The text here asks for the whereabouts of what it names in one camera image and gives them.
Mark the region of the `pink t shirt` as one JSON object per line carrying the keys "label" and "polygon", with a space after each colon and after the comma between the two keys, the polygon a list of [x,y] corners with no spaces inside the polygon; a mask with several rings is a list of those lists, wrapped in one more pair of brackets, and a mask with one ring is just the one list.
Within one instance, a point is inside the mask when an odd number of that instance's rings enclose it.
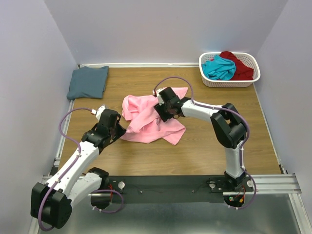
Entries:
{"label": "pink t shirt", "polygon": [[156,104],[158,99],[152,95],[126,96],[122,103],[122,116],[129,125],[121,139],[148,144],[162,138],[177,145],[186,127],[176,119],[162,121],[154,109]]}

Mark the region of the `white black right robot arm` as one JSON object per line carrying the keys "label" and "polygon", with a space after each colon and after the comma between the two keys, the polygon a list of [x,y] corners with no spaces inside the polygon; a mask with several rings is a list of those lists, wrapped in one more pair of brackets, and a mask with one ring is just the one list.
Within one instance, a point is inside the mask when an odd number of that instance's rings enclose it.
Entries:
{"label": "white black right robot arm", "polygon": [[166,122],[175,116],[194,117],[212,124],[218,142],[226,154],[224,186],[229,191],[241,187],[246,173],[243,163],[243,145],[249,128],[246,121],[231,103],[223,106],[196,102],[189,97],[179,98],[171,87],[153,91],[157,98],[154,109],[161,120]]}

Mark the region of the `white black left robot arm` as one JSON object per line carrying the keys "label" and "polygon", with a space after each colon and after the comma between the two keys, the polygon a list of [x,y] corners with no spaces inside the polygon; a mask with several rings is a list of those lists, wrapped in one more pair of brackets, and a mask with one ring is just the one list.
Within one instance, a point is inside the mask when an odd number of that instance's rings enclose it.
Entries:
{"label": "white black left robot arm", "polygon": [[109,201],[113,195],[120,200],[118,210],[123,208],[123,196],[113,189],[109,174],[99,168],[92,168],[80,179],[86,167],[110,144],[123,136],[126,130],[120,125],[120,114],[101,106],[90,110],[98,122],[76,142],[77,149],[64,166],[45,183],[36,183],[31,191],[30,214],[38,220],[39,228],[48,232],[62,228],[72,210],[84,197],[92,193],[105,193]]}

